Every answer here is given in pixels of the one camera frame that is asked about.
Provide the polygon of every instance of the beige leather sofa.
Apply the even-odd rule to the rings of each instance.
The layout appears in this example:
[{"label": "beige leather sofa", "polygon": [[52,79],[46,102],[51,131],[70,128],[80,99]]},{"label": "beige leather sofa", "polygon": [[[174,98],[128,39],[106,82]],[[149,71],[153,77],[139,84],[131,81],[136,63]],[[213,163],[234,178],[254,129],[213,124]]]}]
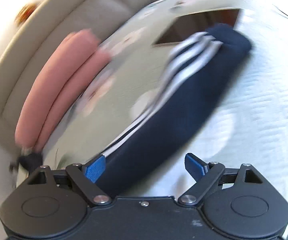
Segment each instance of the beige leather sofa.
[{"label": "beige leather sofa", "polygon": [[0,58],[0,145],[20,153],[14,133],[23,103],[50,55],[72,31],[91,28],[102,41],[155,0],[45,0]]}]

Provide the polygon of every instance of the blue gripper pad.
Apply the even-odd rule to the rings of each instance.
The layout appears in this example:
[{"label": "blue gripper pad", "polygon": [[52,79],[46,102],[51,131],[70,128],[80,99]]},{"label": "blue gripper pad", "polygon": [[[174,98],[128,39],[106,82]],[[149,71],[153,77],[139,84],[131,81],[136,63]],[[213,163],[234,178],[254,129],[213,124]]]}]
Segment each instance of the blue gripper pad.
[{"label": "blue gripper pad", "polygon": [[99,155],[97,159],[92,159],[83,165],[83,173],[91,182],[95,183],[105,170],[105,157]]},{"label": "blue gripper pad", "polygon": [[193,177],[193,179],[195,179],[196,182],[209,171],[208,164],[197,158],[192,153],[185,155],[184,164],[185,169]]}]

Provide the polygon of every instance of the pink fabric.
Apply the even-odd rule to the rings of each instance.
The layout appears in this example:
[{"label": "pink fabric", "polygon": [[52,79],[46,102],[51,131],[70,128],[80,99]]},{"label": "pink fabric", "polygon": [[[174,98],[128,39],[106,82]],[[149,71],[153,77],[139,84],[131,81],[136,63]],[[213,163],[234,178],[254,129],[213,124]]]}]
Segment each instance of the pink fabric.
[{"label": "pink fabric", "polygon": [[110,62],[110,55],[104,50],[97,50],[90,58],[71,76],[60,91],[52,105],[43,128],[34,146],[35,152],[42,151],[50,135],[78,96],[87,88],[94,77]]},{"label": "pink fabric", "polygon": [[46,62],[23,105],[15,141],[24,148],[35,145],[49,110],[74,72],[96,51],[97,37],[90,30],[70,34]]}]

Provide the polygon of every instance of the metal screw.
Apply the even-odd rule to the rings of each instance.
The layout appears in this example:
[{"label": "metal screw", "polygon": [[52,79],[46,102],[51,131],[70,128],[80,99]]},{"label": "metal screw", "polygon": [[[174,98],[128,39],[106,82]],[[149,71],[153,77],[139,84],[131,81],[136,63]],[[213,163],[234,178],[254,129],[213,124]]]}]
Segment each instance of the metal screw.
[{"label": "metal screw", "polygon": [[192,204],[196,201],[196,197],[193,196],[193,195],[184,195],[181,197],[181,201],[184,203],[184,204]]},{"label": "metal screw", "polygon": [[105,204],[109,201],[109,197],[106,195],[97,195],[95,198],[93,198],[95,203],[98,204]]},{"label": "metal screw", "polygon": [[140,202],[142,207],[148,207],[149,202],[148,201],[142,201]]}]

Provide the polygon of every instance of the blue textured pad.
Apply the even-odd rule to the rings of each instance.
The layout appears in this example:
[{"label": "blue textured pad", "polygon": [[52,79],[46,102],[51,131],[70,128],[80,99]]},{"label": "blue textured pad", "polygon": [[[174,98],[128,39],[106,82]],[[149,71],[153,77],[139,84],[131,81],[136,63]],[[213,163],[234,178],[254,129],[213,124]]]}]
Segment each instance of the blue textured pad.
[{"label": "blue textured pad", "polygon": [[105,157],[102,155],[91,163],[85,170],[85,176],[93,183],[102,175],[105,170]]},{"label": "blue textured pad", "polygon": [[205,175],[204,167],[188,154],[185,155],[184,164],[185,169],[193,177],[193,179],[195,179],[195,181],[200,180]]}]

